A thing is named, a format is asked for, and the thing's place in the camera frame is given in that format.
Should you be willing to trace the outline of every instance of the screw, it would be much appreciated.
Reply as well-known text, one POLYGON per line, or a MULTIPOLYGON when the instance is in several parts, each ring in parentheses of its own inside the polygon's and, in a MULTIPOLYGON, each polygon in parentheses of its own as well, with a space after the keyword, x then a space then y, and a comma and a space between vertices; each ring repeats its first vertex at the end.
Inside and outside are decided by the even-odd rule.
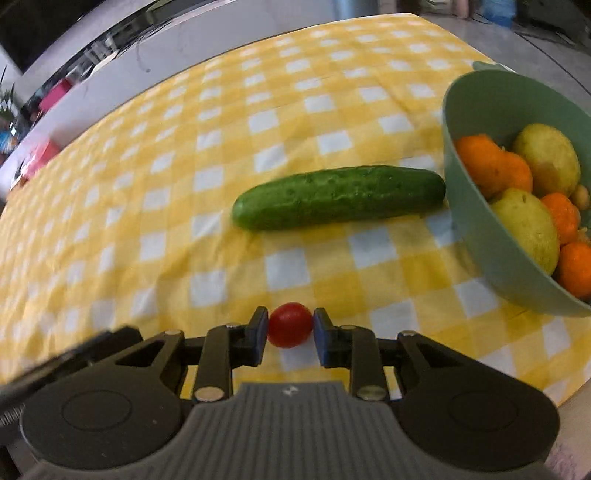
POLYGON ((386 391, 378 385, 366 385, 357 390, 357 396, 365 401, 380 401, 386 397, 386 391))
POLYGON ((223 390, 219 387, 201 387, 195 391, 195 398, 204 402, 218 401, 223 396, 223 390))

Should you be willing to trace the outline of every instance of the green bowl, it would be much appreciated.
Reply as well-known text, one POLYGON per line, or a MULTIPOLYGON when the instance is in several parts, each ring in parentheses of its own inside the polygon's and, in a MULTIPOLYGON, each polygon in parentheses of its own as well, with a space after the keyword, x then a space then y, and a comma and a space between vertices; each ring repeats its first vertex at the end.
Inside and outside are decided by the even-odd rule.
MULTIPOLYGON (((572 142, 581 183, 591 186, 591 117, 548 86, 504 69, 459 77, 443 99, 447 199, 466 247, 499 295, 540 313, 586 317, 591 306, 558 285, 515 242, 459 160, 453 142, 486 133, 510 148, 528 124, 552 125, 572 142)), ((589 225, 585 212, 582 225, 589 225)))

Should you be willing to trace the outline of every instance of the green cucumber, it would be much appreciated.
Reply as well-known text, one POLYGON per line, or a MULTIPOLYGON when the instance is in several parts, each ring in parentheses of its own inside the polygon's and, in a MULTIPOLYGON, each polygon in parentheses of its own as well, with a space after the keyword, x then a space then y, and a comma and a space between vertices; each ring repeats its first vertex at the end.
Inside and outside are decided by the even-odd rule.
POLYGON ((258 185, 237 198, 232 218, 248 230, 282 230, 423 213, 444 197, 443 179, 430 170, 346 167, 258 185))

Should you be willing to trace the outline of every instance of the tablecloth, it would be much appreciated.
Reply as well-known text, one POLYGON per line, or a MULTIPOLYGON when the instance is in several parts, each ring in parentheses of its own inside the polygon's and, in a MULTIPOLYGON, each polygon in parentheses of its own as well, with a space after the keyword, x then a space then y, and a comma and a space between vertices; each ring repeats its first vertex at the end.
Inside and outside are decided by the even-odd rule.
MULTIPOLYGON (((487 58, 419 17, 359 18, 228 52, 112 112, 0 219, 1 379, 102 329, 204 335, 247 322, 256 306, 299 301, 380 337, 417 330, 558 403, 568 397, 591 376, 589 319, 500 299, 448 210, 274 233, 230 221, 240 193, 292 173, 442 173, 441 100, 474 60, 487 58)), ((321 369, 310 340, 268 345, 262 366, 235 378, 346 372, 321 369)))

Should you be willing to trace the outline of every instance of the cherry tomato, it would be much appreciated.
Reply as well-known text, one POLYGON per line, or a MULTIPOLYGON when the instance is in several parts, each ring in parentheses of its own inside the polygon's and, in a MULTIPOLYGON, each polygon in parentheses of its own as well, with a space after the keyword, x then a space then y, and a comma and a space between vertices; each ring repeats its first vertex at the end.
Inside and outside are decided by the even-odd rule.
POLYGON ((280 348, 301 345, 310 336, 312 314, 301 303, 291 301, 278 307, 269 317, 269 341, 280 348))

